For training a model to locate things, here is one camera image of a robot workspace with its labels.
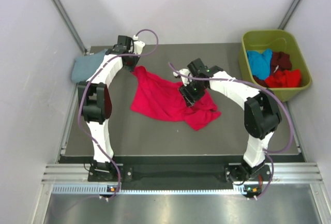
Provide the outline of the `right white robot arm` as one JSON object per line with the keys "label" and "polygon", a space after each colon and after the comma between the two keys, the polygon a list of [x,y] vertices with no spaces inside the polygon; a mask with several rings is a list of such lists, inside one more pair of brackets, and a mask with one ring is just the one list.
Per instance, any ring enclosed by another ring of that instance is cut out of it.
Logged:
{"label": "right white robot arm", "polygon": [[227,177],[236,185],[258,177],[265,164],[269,142],[282,121],[271,92],[239,82],[219,66],[207,67],[199,58],[188,64],[187,68],[173,70],[173,75],[182,80],[179,92],[188,107],[193,107],[206,90],[211,89],[242,108],[244,128],[248,132],[247,148],[238,171],[229,171]]}

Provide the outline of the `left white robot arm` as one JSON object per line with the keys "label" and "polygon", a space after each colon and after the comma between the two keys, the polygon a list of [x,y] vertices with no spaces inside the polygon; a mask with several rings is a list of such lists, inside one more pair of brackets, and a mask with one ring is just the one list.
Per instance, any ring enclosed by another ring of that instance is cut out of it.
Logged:
{"label": "left white robot arm", "polygon": [[81,120],[85,121],[89,128],[86,134],[92,139],[94,148],[88,170],[89,182],[114,182],[118,179],[108,127],[112,113],[109,86],[122,68],[134,70],[144,46],[137,35],[119,35],[117,44],[106,51],[93,75],[78,84],[78,124],[81,126]]}

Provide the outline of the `crimson red t-shirt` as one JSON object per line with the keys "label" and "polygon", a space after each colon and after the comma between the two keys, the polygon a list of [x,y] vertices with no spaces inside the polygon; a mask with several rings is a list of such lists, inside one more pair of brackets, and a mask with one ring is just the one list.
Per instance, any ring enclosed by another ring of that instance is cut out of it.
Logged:
{"label": "crimson red t-shirt", "polygon": [[186,106],[179,92],[182,82],[170,82],[153,74],[143,66],[138,66],[132,73],[138,87],[130,109],[147,117],[165,122],[185,122],[198,131],[221,116],[218,106],[209,93],[194,106]]}

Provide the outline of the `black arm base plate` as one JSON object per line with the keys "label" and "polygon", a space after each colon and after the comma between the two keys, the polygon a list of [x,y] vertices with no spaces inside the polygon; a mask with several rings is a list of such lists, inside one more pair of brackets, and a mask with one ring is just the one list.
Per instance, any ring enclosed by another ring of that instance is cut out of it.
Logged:
{"label": "black arm base plate", "polygon": [[122,190],[221,190],[245,183],[261,186],[270,179],[268,165],[251,175],[239,163],[123,163],[118,167]]}

